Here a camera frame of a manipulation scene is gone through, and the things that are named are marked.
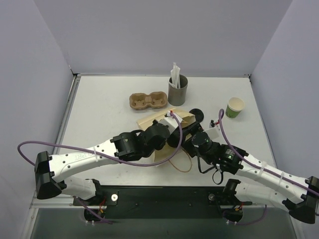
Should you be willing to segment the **brown paper takeout bag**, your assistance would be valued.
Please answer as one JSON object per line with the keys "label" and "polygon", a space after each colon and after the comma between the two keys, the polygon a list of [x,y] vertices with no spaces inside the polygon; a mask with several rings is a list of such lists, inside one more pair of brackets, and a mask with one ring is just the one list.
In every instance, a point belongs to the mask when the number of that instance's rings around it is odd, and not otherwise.
{"label": "brown paper takeout bag", "polygon": [[[189,113],[180,108],[170,107],[168,109],[159,110],[149,116],[138,119],[137,120],[138,128],[142,130],[146,130],[149,126],[153,125],[153,122],[155,121],[159,122],[160,120],[164,119],[168,111],[173,111],[174,113],[177,113],[182,118],[182,122],[181,122],[182,129],[186,129],[187,126],[190,126],[192,123],[196,121],[194,114]],[[160,162],[166,159],[167,157],[171,156],[171,154],[177,147],[178,142],[179,142],[179,129],[177,127],[174,131],[174,134],[170,135],[165,146],[161,150],[156,150],[154,153],[152,153],[151,159],[154,162]],[[174,169],[176,169],[179,172],[188,173],[192,169],[191,157],[189,153],[187,153],[182,148],[182,146],[179,148],[177,154],[180,153],[181,151],[183,151],[182,155],[187,156],[189,160],[189,168],[187,170],[181,170],[180,168],[176,167],[171,160],[167,161],[167,163],[169,163]]]}

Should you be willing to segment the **brown pulp cup carrier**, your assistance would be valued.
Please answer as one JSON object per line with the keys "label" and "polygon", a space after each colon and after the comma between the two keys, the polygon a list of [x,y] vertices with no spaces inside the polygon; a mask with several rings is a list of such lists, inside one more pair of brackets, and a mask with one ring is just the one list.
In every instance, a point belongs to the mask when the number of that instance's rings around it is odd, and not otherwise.
{"label": "brown pulp cup carrier", "polygon": [[146,108],[159,109],[167,105],[167,95],[162,91],[150,94],[134,93],[129,97],[129,104],[134,110],[144,110]]}

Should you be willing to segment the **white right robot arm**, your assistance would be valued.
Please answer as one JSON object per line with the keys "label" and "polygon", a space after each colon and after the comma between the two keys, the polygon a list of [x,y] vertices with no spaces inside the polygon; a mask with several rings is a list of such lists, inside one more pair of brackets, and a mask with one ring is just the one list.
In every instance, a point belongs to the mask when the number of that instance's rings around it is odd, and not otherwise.
{"label": "white right robot arm", "polygon": [[314,224],[318,215],[319,180],[298,177],[258,160],[252,154],[232,146],[214,142],[200,123],[195,122],[179,132],[177,125],[169,127],[169,146],[181,147],[198,161],[204,160],[217,172],[230,173],[260,183],[250,185],[237,179],[229,179],[222,195],[240,202],[271,205],[289,213],[303,223]]}

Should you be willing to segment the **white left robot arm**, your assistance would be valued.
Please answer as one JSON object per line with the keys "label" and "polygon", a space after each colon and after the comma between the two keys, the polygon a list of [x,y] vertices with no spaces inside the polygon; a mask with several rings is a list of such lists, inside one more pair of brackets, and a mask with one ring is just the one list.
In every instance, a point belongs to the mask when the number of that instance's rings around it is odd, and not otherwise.
{"label": "white left robot arm", "polygon": [[74,192],[89,204],[96,205],[102,200],[97,181],[80,180],[73,178],[73,175],[99,166],[148,158],[154,151],[164,147],[177,128],[177,122],[168,117],[146,130],[121,133],[82,152],[56,155],[41,152],[37,155],[34,167],[36,196],[44,200]]}

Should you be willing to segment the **stack of black lids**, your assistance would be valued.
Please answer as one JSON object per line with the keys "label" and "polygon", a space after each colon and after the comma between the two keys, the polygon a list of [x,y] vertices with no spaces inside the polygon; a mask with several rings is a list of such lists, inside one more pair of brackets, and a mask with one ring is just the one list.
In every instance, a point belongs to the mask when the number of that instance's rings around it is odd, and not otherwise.
{"label": "stack of black lids", "polygon": [[197,108],[191,109],[189,113],[195,116],[195,119],[197,122],[202,122],[204,120],[204,113],[200,109],[197,109]]}

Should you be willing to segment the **grey cylindrical straw holder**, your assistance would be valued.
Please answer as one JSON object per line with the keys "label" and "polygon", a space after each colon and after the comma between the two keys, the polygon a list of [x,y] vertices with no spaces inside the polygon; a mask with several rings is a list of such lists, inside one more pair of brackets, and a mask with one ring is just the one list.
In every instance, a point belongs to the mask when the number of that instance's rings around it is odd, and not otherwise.
{"label": "grey cylindrical straw holder", "polygon": [[168,102],[173,106],[181,106],[185,103],[188,79],[184,75],[180,75],[180,88],[171,86],[171,78],[168,81]]}

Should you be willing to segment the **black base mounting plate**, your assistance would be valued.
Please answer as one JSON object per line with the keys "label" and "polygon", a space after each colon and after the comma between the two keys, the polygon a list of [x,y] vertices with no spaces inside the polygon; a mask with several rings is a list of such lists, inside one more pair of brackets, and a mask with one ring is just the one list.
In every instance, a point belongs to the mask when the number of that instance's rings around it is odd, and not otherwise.
{"label": "black base mounting plate", "polygon": [[100,217],[117,219],[215,219],[219,206],[241,206],[222,186],[102,186],[102,195],[85,201]]}

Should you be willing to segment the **white wrapped straws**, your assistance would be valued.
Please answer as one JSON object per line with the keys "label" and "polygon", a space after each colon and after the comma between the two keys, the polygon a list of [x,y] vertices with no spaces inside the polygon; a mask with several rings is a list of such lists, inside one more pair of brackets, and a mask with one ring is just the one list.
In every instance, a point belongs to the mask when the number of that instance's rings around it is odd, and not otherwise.
{"label": "white wrapped straws", "polygon": [[180,68],[177,66],[175,62],[173,63],[173,68],[170,71],[170,74],[171,74],[171,85],[176,89],[180,89],[181,88]]}

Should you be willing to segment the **aluminium frame rail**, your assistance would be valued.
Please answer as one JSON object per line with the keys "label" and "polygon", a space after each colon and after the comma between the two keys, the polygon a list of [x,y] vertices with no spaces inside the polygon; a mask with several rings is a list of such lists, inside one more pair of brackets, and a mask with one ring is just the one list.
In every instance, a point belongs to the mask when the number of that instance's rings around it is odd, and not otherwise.
{"label": "aluminium frame rail", "polygon": [[206,203],[212,205],[215,202],[220,206],[262,204],[286,210],[287,197],[281,193],[263,186],[248,185],[245,183],[234,186],[217,187],[147,187],[147,186],[101,186],[98,195],[90,199],[76,196],[73,205],[82,203],[89,207],[118,206],[123,203],[176,203],[189,205],[194,203]]}

